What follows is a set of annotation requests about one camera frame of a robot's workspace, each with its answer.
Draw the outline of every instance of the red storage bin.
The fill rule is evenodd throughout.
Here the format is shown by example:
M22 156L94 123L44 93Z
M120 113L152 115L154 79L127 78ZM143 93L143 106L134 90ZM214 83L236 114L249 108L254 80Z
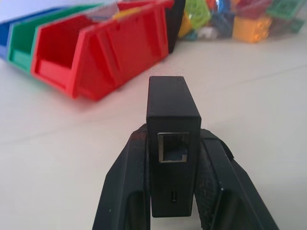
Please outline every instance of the red storage bin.
M50 23L37 33L31 73L68 96L99 100L168 55L165 7L173 0L117 3L139 12L99 22L104 7Z

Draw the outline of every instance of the white surface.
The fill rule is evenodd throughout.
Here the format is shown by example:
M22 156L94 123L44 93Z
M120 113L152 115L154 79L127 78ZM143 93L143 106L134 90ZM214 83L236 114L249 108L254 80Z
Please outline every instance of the white surface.
M0 0L0 21L55 6L114 2L115 0Z
M183 75L202 127L228 144L280 229L305 230L306 44L306 27L258 45L182 42L98 103L0 61L0 229L90 230L106 173L145 122L149 76ZM200 230L196 206L152 229Z

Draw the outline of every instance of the small slot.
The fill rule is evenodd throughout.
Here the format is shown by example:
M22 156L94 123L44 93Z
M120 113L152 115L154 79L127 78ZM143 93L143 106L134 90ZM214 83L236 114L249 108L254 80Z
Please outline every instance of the small slot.
M178 194L177 191L172 191L171 203L177 203Z

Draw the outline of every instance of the black box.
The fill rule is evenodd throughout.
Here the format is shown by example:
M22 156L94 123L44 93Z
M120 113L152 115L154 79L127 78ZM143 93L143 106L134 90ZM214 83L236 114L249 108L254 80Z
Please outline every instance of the black box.
M190 216L201 116L183 77L150 77L147 146L153 217Z

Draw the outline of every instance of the toy building block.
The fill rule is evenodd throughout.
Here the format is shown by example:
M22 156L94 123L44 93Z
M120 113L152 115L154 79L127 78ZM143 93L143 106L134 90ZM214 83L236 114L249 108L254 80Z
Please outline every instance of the toy building block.
M195 41L197 39L197 33L195 31L191 31L187 35L185 35L182 39L187 41Z
M305 21L294 18L291 21L274 19L270 26L270 35L297 34L303 27Z
M230 0L216 0L216 5L218 13L230 11Z
M268 37L271 23L269 17L251 20L236 16L232 36L237 40L256 43Z
M211 24L217 28L221 37L231 37L233 20L228 21L221 13L212 13Z
M240 2L240 0L231 0L230 1L230 9L232 12L236 11L236 6L238 5L238 3Z
M209 8L204 0L186 0L185 11L193 29L201 28L211 19Z
M197 38L198 39L208 39L208 40L214 40L218 36L218 31L214 27L206 26L197 32Z
M215 0L205 0L207 2L207 6L211 11L216 9L216 1Z
M265 15L272 0L241 0L236 5L236 15L239 17L258 19Z
M290 23L291 32L297 34L302 29L304 23L305 21L298 18L294 18Z
M227 11L227 12L223 12L222 15L228 21L228 23L231 24L231 26L234 26L234 21L235 21L235 16L236 16L235 13L231 11Z
M274 18L291 20L293 19L306 0L273 0L266 13Z
M191 30L192 30L191 21L189 20L187 14L184 12L183 17L182 17L181 27L178 33L178 37L181 38L185 36Z

